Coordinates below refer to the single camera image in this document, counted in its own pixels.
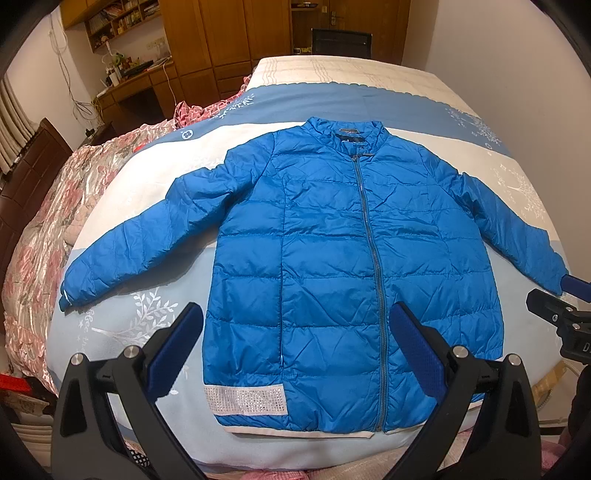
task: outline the beige curtain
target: beige curtain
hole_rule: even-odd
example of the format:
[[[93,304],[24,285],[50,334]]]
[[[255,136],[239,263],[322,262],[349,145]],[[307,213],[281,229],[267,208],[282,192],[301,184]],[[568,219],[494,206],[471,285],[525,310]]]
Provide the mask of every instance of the beige curtain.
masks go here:
[[[22,111],[8,78],[0,80],[0,170],[7,173],[35,128]]]

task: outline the jacket sleeve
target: jacket sleeve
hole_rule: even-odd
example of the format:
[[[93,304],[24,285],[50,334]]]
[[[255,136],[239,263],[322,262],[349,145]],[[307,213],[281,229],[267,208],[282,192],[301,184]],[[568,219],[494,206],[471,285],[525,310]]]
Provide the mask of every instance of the jacket sleeve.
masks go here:
[[[265,134],[229,150],[213,170],[200,168],[175,179],[164,200],[105,233],[72,262],[60,287],[60,309],[103,296],[160,263],[188,236],[221,222],[262,176],[273,149],[274,134]]]
[[[460,175],[424,147],[420,154],[437,184],[474,218],[483,238],[542,288],[562,294],[560,280],[568,271],[546,230],[525,223],[476,177]]]

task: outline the jacket collar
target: jacket collar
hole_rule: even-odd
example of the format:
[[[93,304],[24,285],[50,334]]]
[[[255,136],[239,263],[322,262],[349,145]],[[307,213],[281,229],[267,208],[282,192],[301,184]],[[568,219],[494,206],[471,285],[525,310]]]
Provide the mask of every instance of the jacket collar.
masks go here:
[[[375,154],[390,136],[382,122],[377,121],[338,122],[311,117],[302,128],[322,144],[344,155]],[[338,135],[363,137],[365,142],[342,141]]]

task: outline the silver bolt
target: silver bolt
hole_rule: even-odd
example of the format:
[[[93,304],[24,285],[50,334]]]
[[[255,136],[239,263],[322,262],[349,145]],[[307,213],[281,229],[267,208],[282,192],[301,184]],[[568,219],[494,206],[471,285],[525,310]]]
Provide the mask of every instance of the silver bolt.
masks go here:
[[[453,354],[458,358],[466,358],[468,356],[468,349],[463,345],[456,345],[452,349]]]
[[[129,345],[129,346],[125,347],[125,350],[123,350],[123,354],[127,358],[135,358],[138,356],[138,353],[139,353],[139,347],[137,345]]]
[[[70,363],[72,365],[80,365],[82,363],[82,360],[84,360],[84,355],[82,355],[81,353],[75,353],[74,355],[72,355],[72,358],[70,358]]]
[[[509,363],[511,365],[514,365],[515,367],[517,365],[521,365],[521,357],[519,355],[517,355],[516,353],[511,353],[511,354],[509,354]]]

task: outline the puffer jacket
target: puffer jacket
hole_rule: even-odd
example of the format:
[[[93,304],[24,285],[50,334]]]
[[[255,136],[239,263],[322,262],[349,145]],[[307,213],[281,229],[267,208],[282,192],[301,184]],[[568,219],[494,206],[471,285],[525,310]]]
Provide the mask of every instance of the puffer jacket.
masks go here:
[[[387,328],[404,301],[450,345],[502,355],[483,238],[560,294],[546,231],[478,179],[380,122],[319,118],[228,151],[76,259],[62,309],[82,306],[220,224],[203,338],[206,397],[232,432],[369,436],[425,420]]]

